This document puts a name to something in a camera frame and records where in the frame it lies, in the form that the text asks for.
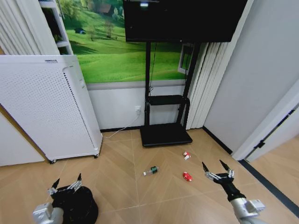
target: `black tv stand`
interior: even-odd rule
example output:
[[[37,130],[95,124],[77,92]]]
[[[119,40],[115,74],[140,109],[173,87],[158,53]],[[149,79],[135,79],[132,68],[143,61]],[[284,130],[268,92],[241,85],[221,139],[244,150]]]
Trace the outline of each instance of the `black tv stand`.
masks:
[[[191,143],[192,138],[186,131],[190,107],[188,92],[199,54],[200,43],[195,43],[194,45],[184,93],[182,96],[150,96],[150,46],[151,42],[146,42],[144,126],[140,129],[142,145],[146,147]],[[177,121],[175,123],[150,125],[151,105],[179,105]],[[181,125],[184,109],[184,122],[183,125]]]

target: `white curtain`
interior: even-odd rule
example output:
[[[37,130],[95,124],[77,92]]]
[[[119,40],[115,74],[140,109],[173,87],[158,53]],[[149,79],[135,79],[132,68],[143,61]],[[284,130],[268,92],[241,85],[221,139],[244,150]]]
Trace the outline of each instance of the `white curtain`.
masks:
[[[59,55],[38,0],[0,0],[0,47],[6,55]]]
[[[191,105],[187,129],[200,128],[204,125],[252,3],[253,0],[247,1],[231,42],[201,45],[197,70],[189,92]]]

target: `white air purifier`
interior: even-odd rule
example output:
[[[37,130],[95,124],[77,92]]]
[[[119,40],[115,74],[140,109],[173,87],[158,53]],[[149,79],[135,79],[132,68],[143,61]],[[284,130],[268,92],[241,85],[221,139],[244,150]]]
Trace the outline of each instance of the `white air purifier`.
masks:
[[[76,56],[1,56],[0,79],[0,103],[51,162],[99,155],[102,135]]]

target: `perforated panel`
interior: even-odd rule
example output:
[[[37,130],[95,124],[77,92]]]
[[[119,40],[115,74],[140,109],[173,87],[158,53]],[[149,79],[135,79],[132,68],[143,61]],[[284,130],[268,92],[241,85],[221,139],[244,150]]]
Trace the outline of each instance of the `perforated panel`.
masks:
[[[0,100],[49,159],[94,152],[63,63],[0,65]]]

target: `small toy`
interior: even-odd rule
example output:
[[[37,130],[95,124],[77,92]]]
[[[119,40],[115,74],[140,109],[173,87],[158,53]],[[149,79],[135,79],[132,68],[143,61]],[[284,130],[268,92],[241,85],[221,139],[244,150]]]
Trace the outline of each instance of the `small toy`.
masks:
[[[192,176],[190,174],[188,174],[187,172],[183,172],[183,177],[187,181],[192,181]]]
[[[185,159],[185,160],[187,160],[187,159],[189,159],[189,158],[191,157],[190,153],[188,153],[187,151],[185,151],[185,152],[183,153],[183,156],[184,156],[184,159]]]

